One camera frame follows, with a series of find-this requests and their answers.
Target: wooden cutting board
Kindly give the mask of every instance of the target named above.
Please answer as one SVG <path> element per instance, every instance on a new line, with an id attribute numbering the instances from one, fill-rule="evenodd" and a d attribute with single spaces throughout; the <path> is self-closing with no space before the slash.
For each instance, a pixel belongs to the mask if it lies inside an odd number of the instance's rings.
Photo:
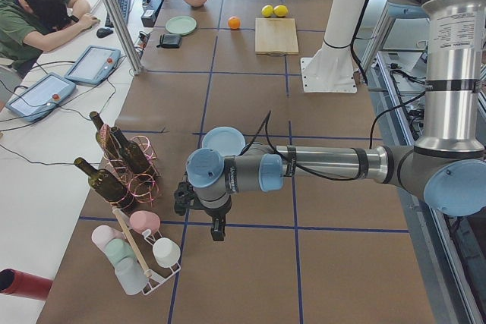
<path id="1" fill-rule="evenodd" d="M 255 53 L 266 55 L 298 55 L 295 19 L 255 19 Z"/>

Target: cup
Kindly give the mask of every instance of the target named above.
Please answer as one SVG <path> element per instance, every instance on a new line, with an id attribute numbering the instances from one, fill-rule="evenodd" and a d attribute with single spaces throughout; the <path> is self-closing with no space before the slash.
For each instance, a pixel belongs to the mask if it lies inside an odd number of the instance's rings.
<path id="1" fill-rule="evenodd" d="M 123 233 L 108 225 L 96 227 L 91 234 L 91 240 L 102 252 L 105 250 L 106 245 L 115 238 L 123 239 Z"/>
<path id="2" fill-rule="evenodd" d="M 140 264 L 132 257 L 125 257 L 115 266 L 115 275 L 127 295 L 135 295 L 149 283 Z"/>
<path id="3" fill-rule="evenodd" d="M 115 267 L 124 258 L 131 257 L 134 260 L 137 259 L 134 250 L 132 250 L 130 247 L 130 244 L 119 238 L 115 238 L 108 242 L 103 252 L 113 267 Z"/>
<path id="4" fill-rule="evenodd" d="M 139 210 L 131 215 L 130 226 L 138 234 L 143 234 L 147 229 L 149 229 L 150 234 L 154 235 L 160 229 L 160 218 L 154 212 Z"/>
<path id="5" fill-rule="evenodd" d="M 36 300 L 46 300 L 52 280 L 15 269 L 0 272 L 0 293 Z"/>
<path id="6" fill-rule="evenodd" d="M 152 252 L 159 266 L 164 268 L 174 266 L 181 256 L 181 248 L 168 238 L 158 239 L 152 247 Z"/>

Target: bottle neck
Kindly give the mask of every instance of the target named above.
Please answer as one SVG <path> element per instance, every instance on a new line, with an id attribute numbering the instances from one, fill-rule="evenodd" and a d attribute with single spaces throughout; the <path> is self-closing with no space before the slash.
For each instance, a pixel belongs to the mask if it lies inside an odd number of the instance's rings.
<path id="1" fill-rule="evenodd" d="M 123 135 L 122 130 L 120 128 L 112 127 L 111 132 L 113 136 L 115 136 L 118 143 L 120 143 L 121 147 L 128 147 L 129 142 L 127 138 Z"/>
<path id="2" fill-rule="evenodd" d="M 92 177 L 98 172 L 98 170 L 96 170 L 92 165 L 90 165 L 86 161 L 86 159 L 83 159 L 81 157 L 78 157 L 74 160 L 74 165 L 90 177 Z"/>
<path id="3" fill-rule="evenodd" d="M 98 112 L 91 112 L 90 113 L 90 119 L 94 123 L 94 126 L 98 131 L 101 131 L 101 127 L 105 124 L 103 123 L 103 120 L 99 116 Z"/>

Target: black mouse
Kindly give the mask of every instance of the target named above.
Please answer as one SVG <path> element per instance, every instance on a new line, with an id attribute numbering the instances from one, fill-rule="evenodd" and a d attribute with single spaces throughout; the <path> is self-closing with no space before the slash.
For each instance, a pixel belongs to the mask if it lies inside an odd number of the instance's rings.
<path id="1" fill-rule="evenodd" d="M 105 38 L 106 36 L 108 36 L 112 33 L 113 33 L 113 30 L 111 28 L 99 28 L 96 31 L 96 36 L 98 38 Z"/>

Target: brown table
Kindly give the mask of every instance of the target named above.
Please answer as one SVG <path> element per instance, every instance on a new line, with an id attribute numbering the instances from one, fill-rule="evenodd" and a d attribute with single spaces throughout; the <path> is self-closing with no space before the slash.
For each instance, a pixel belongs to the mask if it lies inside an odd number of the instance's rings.
<path id="1" fill-rule="evenodd" d="M 129 137 L 148 136 L 158 153 L 163 195 L 153 211 L 181 245 L 181 272 L 147 297 L 125 295 L 90 241 L 97 225 L 116 227 L 91 193 L 39 323 L 434 322 L 394 187 L 300 177 L 276 192 L 239 194 L 223 243 L 212 242 L 203 212 L 172 210 L 202 136 L 226 125 L 249 140 L 269 109 L 274 144 L 366 148 L 374 111 L 365 86 L 349 95 L 305 94 L 301 85 L 300 57 L 321 47 L 331 2 L 209 0 L 193 9 L 165 0 L 142 59 L 147 72 L 135 77 L 116 124 Z M 295 18 L 300 55 L 255 55 L 254 19 L 280 3 Z M 198 28 L 180 49 L 156 48 L 177 15 Z M 232 15 L 240 30 L 226 26 Z"/>

